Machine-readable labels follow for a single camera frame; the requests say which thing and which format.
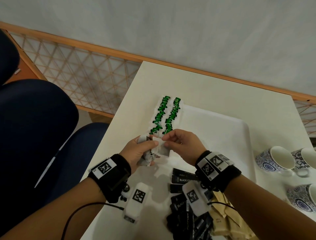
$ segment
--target ceramic mug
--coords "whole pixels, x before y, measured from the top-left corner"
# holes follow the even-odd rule
[[[298,210],[316,212],[316,184],[304,184],[287,189],[286,195]]]
[[[313,148],[302,148],[291,153],[295,160],[293,171],[302,178],[309,177],[309,168],[316,169],[316,152]]]
[[[256,156],[258,166],[267,172],[281,172],[295,167],[291,153],[283,147],[274,146]]]

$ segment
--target geometric lattice panel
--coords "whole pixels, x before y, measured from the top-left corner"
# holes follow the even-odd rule
[[[309,137],[316,137],[316,104],[294,101]]]
[[[141,63],[10,32],[43,73],[80,106],[115,114]]]

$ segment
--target hand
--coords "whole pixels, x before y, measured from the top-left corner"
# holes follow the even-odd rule
[[[140,144],[137,144],[137,139],[139,138],[136,137],[132,140],[130,140],[126,146],[123,148],[123,150],[119,153],[122,157],[126,159],[126,161],[129,163],[131,166],[131,173],[133,174],[139,165],[137,165],[138,161],[142,157],[143,153],[148,151],[149,149],[152,149],[154,147],[158,146],[157,141],[146,141],[142,142]]]
[[[175,129],[162,137],[165,147],[173,150],[182,157],[184,161],[195,165],[195,162],[206,151],[200,139],[192,132]]]

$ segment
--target wrist strap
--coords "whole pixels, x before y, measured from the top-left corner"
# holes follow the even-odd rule
[[[195,163],[195,174],[209,190],[225,191],[229,182],[241,175],[234,163],[219,152],[205,151]]]
[[[91,168],[88,177],[97,183],[109,203],[117,203],[130,175],[131,167],[125,158],[114,154]]]

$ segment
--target wire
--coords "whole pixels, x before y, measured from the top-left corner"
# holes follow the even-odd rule
[[[209,202],[207,205],[211,205],[211,204],[213,204],[213,203],[223,204],[223,205],[225,205],[225,206],[227,206],[227,207],[230,207],[230,208],[234,209],[235,211],[237,211],[237,210],[236,210],[234,207],[232,207],[231,205],[226,204],[226,203],[222,203],[222,202]]]
[[[70,220],[71,218],[76,214],[76,212],[78,212],[80,209],[83,209],[84,207],[87,207],[87,206],[91,206],[91,205],[99,205],[99,204],[102,204],[102,205],[108,205],[108,206],[111,206],[111,207],[115,207],[115,208],[118,208],[120,210],[124,210],[123,207],[119,207],[119,206],[116,206],[116,205],[113,205],[113,204],[109,204],[109,203],[104,203],[104,202],[94,202],[94,203],[88,203],[88,204],[85,204],[79,208],[77,208],[68,218],[67,222],[66,222],[66,225],[64,227],[64,230],[63,230],[63,234],[61,236],[61,240],[64,240],[65,239],[65,235],[66,235],[66,231],[67,231],[67,228],[68,228],[68,225],[70,223]]]

